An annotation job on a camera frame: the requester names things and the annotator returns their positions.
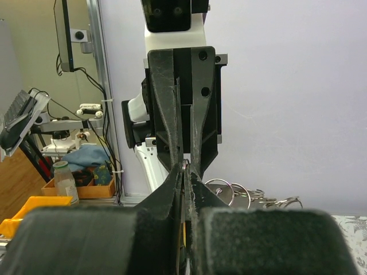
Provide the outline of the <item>metal ring key organizer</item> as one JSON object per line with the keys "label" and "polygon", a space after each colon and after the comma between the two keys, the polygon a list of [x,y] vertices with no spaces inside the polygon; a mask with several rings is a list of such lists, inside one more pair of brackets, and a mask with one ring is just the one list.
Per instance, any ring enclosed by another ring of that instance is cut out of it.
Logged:
{"label": "metal ring key organizer", "polygon": [[193,173],[190,163],[185,160],[177,167],[180,179],[178,186],[183,189],[184,210],[200,213],[209,208],[241,208],[246,210],[303,209],[299,196],[276,199],[266,196],[261,189],[251,189],[241,183],[223,178],[203,181]]}

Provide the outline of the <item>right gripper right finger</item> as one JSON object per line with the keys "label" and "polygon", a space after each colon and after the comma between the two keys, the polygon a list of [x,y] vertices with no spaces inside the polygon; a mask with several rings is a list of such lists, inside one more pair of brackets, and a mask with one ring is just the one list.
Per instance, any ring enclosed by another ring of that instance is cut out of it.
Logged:
{"label": "right gripper right finger", "polygon": [[191,274],[357,274],[330,214],[229,207],[189,165],[183,183]]}

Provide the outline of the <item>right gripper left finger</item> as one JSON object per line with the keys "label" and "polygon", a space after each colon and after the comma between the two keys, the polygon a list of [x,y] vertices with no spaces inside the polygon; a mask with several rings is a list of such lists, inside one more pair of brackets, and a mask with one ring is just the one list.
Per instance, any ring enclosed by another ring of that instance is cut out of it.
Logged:
{"label": "right gripper left finger", "polygon": [[20,223],[2,274],[178,274],[180,181],[134,207],[38,207]]}

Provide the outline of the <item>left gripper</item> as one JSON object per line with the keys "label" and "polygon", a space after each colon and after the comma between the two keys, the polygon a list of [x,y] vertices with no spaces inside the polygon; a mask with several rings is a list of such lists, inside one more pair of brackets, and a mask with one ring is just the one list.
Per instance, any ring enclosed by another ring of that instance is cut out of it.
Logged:
{"label": "left gripper", "polygon": [[146,81],[158,159],[170,171],[189,154],[200,178],[221,143],[221,70],[227,54],[212,46],[152,50]]}

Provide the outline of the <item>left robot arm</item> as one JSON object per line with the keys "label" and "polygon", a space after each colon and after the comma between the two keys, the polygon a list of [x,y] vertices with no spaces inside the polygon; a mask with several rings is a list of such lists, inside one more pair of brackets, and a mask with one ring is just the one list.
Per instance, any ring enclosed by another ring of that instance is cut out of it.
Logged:
{"label": "left robot arm", "polygon": [[203,176],[222,142],[221,70],[226,54],[211,46],[151,50],[140,94],[122,102],[127,145],[155,191],[190,155]]}

